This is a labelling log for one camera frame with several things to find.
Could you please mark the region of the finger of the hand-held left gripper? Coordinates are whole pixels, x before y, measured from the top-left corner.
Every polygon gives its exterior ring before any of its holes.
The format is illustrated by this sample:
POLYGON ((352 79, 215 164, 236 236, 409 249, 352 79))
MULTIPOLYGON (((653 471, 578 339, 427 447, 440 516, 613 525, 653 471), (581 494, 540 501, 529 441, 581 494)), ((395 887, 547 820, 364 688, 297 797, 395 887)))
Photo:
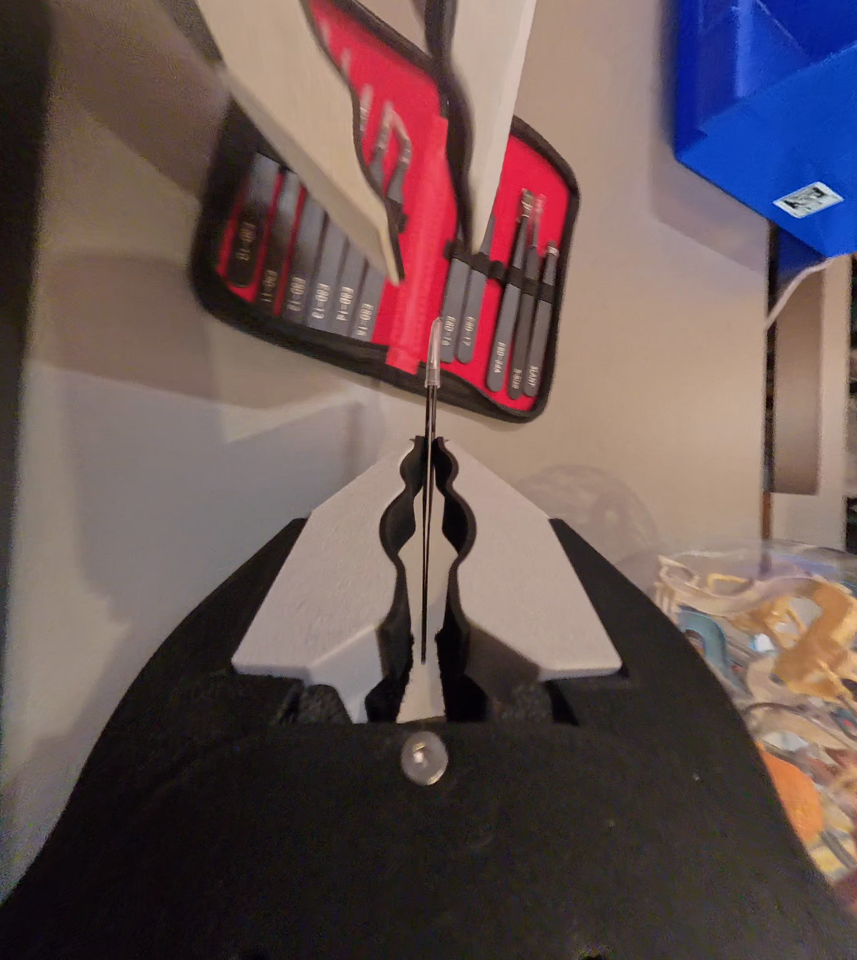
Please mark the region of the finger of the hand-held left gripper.
POLYGON ((350 242, 404 280, 398 229, 363 159, 361 100, 308 2, 199 1, 233 99, 350 242))
POLYGON ((455 3, 451 76, 465 138, 456 170, 471 250, 482 247, 494 208, 536 5, 455 3))

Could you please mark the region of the blue storage bin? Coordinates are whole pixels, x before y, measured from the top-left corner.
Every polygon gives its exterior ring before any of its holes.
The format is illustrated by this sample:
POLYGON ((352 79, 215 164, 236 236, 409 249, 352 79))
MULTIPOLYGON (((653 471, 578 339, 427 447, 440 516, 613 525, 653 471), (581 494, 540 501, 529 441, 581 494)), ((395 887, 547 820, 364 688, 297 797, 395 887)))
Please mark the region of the blue storage bin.
POLYGON ((675 2, 678 162, 826 258, 857 253, 857 1, 675 2))

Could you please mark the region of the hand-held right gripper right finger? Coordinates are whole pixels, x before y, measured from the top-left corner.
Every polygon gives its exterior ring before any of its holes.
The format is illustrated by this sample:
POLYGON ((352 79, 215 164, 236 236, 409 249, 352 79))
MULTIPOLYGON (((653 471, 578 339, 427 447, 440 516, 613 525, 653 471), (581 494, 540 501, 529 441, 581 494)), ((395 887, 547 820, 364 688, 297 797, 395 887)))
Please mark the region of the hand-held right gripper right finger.
POLYGON ((442 534, 455 553, 436 635, 445 703, 611 677, 622 658, 548 515, 455 443, 436 441, 442 534))

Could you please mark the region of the black pointed tweezers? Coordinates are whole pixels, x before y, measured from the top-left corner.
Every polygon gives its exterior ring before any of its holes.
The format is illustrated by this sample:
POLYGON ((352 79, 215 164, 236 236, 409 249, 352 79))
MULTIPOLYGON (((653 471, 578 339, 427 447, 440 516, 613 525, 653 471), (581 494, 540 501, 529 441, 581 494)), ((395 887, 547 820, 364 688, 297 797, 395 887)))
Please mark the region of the black pointed tweezers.
POLYGON ((420 661, 422 665, 427 662, 428 653, 431 527, 435 496, 435 467, 433 457, 436 437, 437 395, 441 386, 442 331, 442 318, 435 318, 429 333, 424 377, 425 405, 422 437, 422 609, 420 629, 420 661))

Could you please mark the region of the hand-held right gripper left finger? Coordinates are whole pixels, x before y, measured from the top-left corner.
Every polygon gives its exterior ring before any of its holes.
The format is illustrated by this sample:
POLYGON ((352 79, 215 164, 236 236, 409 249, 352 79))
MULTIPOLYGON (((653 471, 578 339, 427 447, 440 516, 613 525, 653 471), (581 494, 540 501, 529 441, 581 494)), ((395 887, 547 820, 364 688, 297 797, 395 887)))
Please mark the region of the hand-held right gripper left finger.
POLYGON ((401 701, 413 660, 407 572, 424 439, 411 439, 316 507, 231 658, 238 674, 334 688, 343 703, 401 701))

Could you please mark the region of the black red tweezers case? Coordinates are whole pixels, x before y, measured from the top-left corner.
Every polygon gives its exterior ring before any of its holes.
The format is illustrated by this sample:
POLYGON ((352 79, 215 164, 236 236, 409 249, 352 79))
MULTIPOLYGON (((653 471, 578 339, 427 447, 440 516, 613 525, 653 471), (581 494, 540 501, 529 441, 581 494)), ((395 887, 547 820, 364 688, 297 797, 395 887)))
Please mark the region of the black red tweezers case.
POLYGON ((230 90, 190 275, 298 354, 509 423, 544 411, 579 186, 513 101, 533 2, 199 2, 230 90))

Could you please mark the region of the clear maze ball toy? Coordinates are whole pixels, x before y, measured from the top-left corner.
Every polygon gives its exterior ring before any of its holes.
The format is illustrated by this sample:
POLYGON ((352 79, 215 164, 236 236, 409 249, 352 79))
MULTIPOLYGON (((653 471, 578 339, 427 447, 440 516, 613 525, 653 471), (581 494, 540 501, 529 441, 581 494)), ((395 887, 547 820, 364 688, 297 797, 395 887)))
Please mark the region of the clear maze ball toy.
POLYGON ((755 741, 795 834, 857 920, 857 556, 784 539, 657 533, 627 488, 558 465, 518 491, 679 628, 755 741))

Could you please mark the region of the set of black tweezers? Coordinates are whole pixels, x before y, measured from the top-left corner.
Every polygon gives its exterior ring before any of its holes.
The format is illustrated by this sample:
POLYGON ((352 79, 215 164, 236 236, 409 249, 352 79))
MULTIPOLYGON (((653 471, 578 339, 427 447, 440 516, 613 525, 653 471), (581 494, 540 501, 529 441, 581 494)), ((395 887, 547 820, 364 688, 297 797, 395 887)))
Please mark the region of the set of black tweezers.
POLYGON ((254 158, 216 257, 235 314, 264 339, 417 391, 442 319, 442 400, 508 420, 543 409, 577 191, 549 158, 509 140, 481 248, 456 225, 443 176, 422 178, 402 234, 415 267, 394 286, 289 171, 254 158))

